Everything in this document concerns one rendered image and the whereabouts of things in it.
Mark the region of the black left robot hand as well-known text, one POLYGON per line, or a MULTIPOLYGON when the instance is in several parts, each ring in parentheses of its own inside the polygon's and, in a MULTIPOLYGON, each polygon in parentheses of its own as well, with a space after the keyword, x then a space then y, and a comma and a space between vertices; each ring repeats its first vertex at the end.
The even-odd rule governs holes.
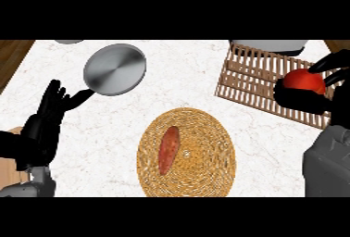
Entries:
POLYGON ((78 107, 93 93, 86 89, 69 96, 61 81, 52 80, 37 112, 28 117, 21 133, 0 131, 0 157, 15 160, 18 171, 47 166, 52 162, 65 112, 78 107))

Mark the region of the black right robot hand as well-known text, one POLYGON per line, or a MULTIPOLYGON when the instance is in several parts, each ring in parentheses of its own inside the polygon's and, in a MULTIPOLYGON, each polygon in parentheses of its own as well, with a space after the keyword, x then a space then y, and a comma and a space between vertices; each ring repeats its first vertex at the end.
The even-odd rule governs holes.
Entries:
POLYGON ((350 130, 350 49, 341 49, 340 52, 331 53, 306 71, 310 74, 318 74, 329 69, 340 70, 322 80, 325 86, 343 81, 331 99, 312 90, 285 87, 284 79, 276 81, 273 98, 278 105, 285 108, 316 115, 322 115, 328 111, 331 113, 329 124, 340 125, 350 130))

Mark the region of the red tomato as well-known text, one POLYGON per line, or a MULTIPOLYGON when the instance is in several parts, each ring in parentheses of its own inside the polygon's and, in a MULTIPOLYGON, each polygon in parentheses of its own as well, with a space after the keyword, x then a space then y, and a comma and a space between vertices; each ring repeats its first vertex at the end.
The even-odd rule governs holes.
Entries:
POLYGON ((319 73, 310 73, 307 69, 291 70, 284 78, 284 86, 288 89, 303 89, 325 94, 325 82, 319 73))

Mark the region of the brown wooden tiered shelf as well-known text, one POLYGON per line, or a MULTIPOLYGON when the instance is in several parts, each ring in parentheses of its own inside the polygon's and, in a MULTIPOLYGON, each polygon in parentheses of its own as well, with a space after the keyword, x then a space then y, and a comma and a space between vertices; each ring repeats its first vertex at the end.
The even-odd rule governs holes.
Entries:
POLYGON ((214 95, 261 111, 324 129, 331 113, 322 115, 284 108, 273 99, 273 87, 292 69, 309 69, 312 63, 291 56, 230 44, 214 95))

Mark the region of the round woven wicker placemat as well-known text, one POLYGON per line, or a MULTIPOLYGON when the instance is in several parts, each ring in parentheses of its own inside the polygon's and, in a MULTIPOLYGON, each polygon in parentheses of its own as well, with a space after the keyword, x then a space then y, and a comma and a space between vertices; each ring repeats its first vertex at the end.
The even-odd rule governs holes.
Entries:
POLYGON ((235 179, 235 150, 219 120, 202 110, 180 107, 152 121, 139 141, 137 175, 148 196, 223 197, 235 179), (161 139, 179 128, 179 150, 168 172, 158 170, 161 139))

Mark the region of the round grey metal plate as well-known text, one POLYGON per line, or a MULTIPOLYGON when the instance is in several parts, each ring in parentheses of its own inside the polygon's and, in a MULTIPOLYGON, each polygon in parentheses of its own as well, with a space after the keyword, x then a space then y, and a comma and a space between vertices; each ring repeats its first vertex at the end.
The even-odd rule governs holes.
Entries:
POLYGON ((130 92, 146 73, 146 56, 130 44, 105 46, 89 58, 83 80, 89 89, 108 96, 130 92))

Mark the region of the orange sweet potato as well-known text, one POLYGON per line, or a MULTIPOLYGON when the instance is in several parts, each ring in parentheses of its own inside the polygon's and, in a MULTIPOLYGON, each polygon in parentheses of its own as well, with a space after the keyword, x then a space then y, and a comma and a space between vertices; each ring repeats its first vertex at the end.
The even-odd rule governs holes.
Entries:
POLYGON ((179 146, 180 146, 179 128, 177 126, 173 126, 164 133, 158 148, 158 171, 161 175, 165 175, 171 168, 179 146))

